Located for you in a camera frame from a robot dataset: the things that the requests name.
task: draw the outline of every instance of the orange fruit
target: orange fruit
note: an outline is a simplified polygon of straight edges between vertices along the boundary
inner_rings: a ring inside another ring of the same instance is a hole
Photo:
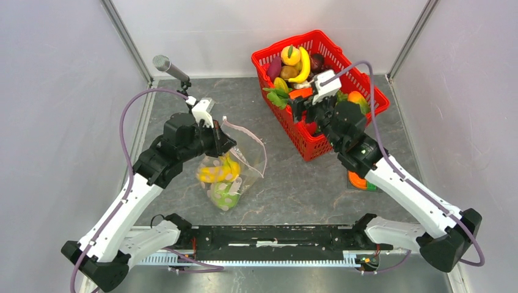
[[[357,92],[357,91],[353,90],[352,92],[349,93],[349,96],[347,97],[347,100],[349,102],[353,102],[353,103],[357,104],[357,103],[359,103],[361,101],[365,101],[365,98],[362,96],[362,94],[360,92]]]

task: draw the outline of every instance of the gray textured surface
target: gray textured surface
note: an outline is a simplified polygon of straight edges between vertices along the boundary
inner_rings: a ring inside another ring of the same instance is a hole
[[[177,89],[178,81],[160,81],[159,87]],[[234,124],[254,132],[266,145],[268,166],[264,179],[258,180],[237,206],[223,212],[206,197],[195,178],[201,160],[184,164],[164,192],[144,211],[137,225],[148,225],[156,214],[176,212],[195,225],[280,224],[280,223],[354,223],[367,212],[390,220],[413,222],[412,216],[383,193],[347,188],[347,171],[334,153],[305,162],[264,102],[257,78],[197,79],[189,94],[211,97],[216,105],[214,118],[223,115]],[[403,129],[401,117],[384,76],[376,85],[391,100],[391,107],[378,118],[382,141],[399,163],[417,176],[415,159]],[[164,122],[175,112],[186,112],[184,102],[157,93],[144,147],[162,134]],[[367,133],[373,135],[373,127]]]
[[[381,266],[390,267],[400,255],[382,255]],[[137,266],[113,293],[164,292],[383,292],[450,293],[447,275],[411,256],[400,268],[377,276],[361,277],[351,268],[331,267],[227,267],[208,274],[176,276],[163,267]]]

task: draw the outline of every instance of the yellow banana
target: yellow banana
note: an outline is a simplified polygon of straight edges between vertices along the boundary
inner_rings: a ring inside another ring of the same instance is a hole
[[[219,161],[220,166],[201,168],[200,173],[197,174],[198,179],[204,183],[232,182],[239,176],[241,168],[230,158],[229,153],[219,157]]]
[[[288,79],[289,82],[295,82],[297,84],[300,84],[301,82],[304,82],[307,79],[307,77],[309,76],[310,69],[311,69],[311,61],[309,59],[309,53],[302,46],[299,47],[299,50],[301,50],[301,62],[302,62],[301,72],[296,77]]]

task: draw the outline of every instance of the green object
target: green object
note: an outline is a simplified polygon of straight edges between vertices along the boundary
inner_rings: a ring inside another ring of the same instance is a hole
[[[367,113],[371,112],[371,107],[369,107],[369,104],[367,102],[359,102],[358,105],[360,106],[360,111],[362,111],[362,114],[367,115]]]
[[[281,89],[269,89],[267,87],[263,90],[269,92],[266,97],[272,102],[273,105],[284,110],[288,105],[288,94]]]
[[[378,188],[377,188],[374,184],[372,184],[372,183],[370,183],[369,181],[367,181],[367,190],[369,190],[369,191],[375,191],[375,190],[377,190],[377,189],[378,189]]]
[[[341,90],[337,92],[337,103],[347,101],[347,97],[349,95],[347,93],[343,93]]]
[[[213,184],[210,190],[212,201],[223,211],[228,211],[235,207],[240,198],[239,194],[230,195],[231,186],[232,183],[219,182]]]

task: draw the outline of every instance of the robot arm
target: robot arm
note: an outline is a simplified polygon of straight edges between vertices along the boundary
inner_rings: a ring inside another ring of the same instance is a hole
[[[450,272],[472,244],[451,217],[460,220],[476,236],[482,220],[480,214],[473,209],[462,211],[446,202],[405,171],[393,156],[388,155],[387,161],[377,141],[364,133],[367,118],[360,107],[349,101],[337,103],[335,94],[341,87],[340,80],[334,79],[321,86],[334,76],[332,70],[317,74],[311,91],[301,90],[301,95],[295,91],[290,93],[293,120],[301,121],[305,115],[307,123],[316,122],[344,167],[380,187],[419,222],[400,223],[367,214],[356,225],[366,241],[419,250],[432,266]],[[402,177],[395,173],[394,167]],[[448,214],[410,182],[425,191]]]
[[[154,228],[125,240],[144,209],[181,173],[183,163],[202,154],[222,156],[236,145],[208,113],[209,101],[203,99],[196,103],[193,97],[189,97],[187,104],[194,106],[192,114],[173,114],[164,125],[164,134],[157,137],[133,165],[134,183],[129,197],[122,200],[128,180],[98,223],[79,242],[68,241],[61,249],[75,264],[90,244],[79,269],[104,292],[117,287],[129,269],[142,259],[177,243],[181,232],[190,229],[187,221],[172,215]],[[106,219],[121,202],[119,211],[92,242],[92,236],[101,225],[105,225]]]

